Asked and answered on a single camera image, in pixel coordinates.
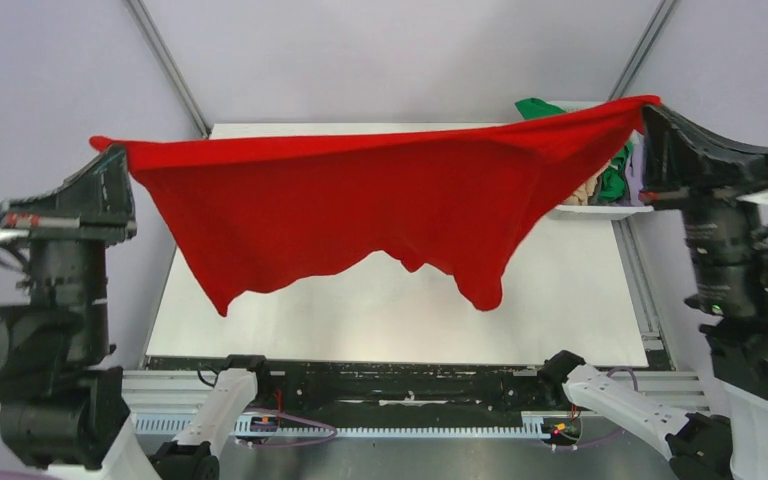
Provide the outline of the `red t shirt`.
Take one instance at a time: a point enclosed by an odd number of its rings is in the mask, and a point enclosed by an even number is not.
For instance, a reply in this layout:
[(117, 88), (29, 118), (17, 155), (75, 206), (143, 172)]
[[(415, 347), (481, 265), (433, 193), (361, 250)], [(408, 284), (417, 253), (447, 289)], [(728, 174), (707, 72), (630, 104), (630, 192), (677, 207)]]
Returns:
[(220, 315), (241, 294), (336, 275), (378, 251), (452, 276), (490, 311), (534, 225), (659, 104), (640, 95), (484, 128), (123, 146)]

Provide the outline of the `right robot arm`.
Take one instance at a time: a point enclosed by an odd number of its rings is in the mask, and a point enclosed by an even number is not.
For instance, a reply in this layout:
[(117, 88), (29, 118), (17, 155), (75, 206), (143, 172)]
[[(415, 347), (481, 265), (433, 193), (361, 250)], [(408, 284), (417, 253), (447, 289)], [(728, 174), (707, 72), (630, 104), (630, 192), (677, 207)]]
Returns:
[(561, 351), (538, 371), (551, 408), (591, 410), (657, 450), (680, 479), (768, 479), (768, 224), (749, 196), (768, 191), (768, 147), (741, 143), (664, 106), (647, 106), (641, 200), (677, 210), (701, 327), (728, 416), (666, 406)]

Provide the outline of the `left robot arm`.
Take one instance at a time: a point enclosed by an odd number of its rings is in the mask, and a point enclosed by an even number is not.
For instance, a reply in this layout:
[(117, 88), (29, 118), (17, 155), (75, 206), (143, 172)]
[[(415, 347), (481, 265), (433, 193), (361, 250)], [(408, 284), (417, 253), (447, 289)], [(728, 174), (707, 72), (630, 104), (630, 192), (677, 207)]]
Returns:
[(228, 437), (273, 379), (261, 358), (217, 373), (194, 418), (156, 453), (141, 448), (124, 372), (103, 368), (106, 251), (137, 232), (125, 149), (112, 145), (61, 186), (0, 203), (0, 266), (24, 304), (0, 305), (0, 436), (50, 479), (215, 479)]

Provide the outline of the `lilac t shirt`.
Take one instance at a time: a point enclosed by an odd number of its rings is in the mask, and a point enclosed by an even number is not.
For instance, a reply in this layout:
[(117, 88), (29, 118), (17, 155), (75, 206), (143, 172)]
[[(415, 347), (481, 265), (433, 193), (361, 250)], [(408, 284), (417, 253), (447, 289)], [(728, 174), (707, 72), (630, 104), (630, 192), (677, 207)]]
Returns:
[(626, 162), (625, 173), (629, 189), (628, 203), (632, 206), (642, 207), (643, 203), (639, 199), (639, 194), (643, 188), (642, 174), (644, 171), (645, 160), (643, 136), (639, 133), (633, 133), (630, 136), (630, 142), (632, 148)]

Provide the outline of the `green t shirt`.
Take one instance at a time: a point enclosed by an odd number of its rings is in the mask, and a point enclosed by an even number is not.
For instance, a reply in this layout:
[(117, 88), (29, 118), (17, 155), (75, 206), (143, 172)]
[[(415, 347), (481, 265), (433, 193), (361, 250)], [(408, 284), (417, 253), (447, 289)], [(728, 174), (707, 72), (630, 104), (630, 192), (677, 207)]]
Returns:
[[(567, 109), (536, 97), (519, 100), (514, 105), (524, 120), (533, 120), (568, 112)], [(628, 199), (628, 183), (625, 173), (626, 162), (631, 153), (631, 148), (632, 144), (628, 140), (596, 173), (602, 173), (602, 189), (599, 194), (598, 205), (618, 203), (621, 200)]]

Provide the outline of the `beige t shirt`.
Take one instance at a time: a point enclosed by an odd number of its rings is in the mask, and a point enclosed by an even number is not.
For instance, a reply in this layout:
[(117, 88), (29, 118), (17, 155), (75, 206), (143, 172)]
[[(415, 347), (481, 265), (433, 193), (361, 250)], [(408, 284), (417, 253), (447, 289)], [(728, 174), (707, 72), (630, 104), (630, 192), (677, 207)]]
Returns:
[(568, 206), (594, 206), (599, 204), (602, 189), (602, 173), (596, 174), (580, 185), (567, 199), (561, 202)]

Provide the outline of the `white plastic basket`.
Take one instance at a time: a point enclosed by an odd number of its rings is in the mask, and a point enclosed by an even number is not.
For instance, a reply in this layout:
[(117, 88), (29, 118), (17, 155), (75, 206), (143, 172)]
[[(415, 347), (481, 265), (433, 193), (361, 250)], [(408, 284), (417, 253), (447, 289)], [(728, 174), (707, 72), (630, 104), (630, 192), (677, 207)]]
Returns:
[(653, 212), (651, 206), (642, 207), (632, 206), (628, 199), (621, 200), (618, 203), (594, 206), (568, 206), (558, 205), (556, 208), (546, 214), (547, 218), (552, 220), (607, 220), (619, 221), (631, 215)]

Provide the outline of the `aluminium frame rail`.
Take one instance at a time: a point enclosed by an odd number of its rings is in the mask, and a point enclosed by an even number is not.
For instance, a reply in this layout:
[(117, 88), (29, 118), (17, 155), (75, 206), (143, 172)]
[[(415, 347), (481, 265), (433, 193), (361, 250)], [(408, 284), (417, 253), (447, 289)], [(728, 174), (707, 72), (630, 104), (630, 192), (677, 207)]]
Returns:
[(135, 414), (194, 414), (212, 391), (193, 371), (126, 371), (122, 396)]

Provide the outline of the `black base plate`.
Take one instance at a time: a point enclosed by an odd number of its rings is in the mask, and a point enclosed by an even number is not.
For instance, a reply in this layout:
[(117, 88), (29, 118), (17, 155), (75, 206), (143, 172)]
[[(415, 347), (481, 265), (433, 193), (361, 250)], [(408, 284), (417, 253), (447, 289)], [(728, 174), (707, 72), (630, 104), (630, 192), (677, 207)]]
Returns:
[(529, 366), (269, 360), (255, 406), (327, 425), (513, 427), (523, 412), (567, 416)]

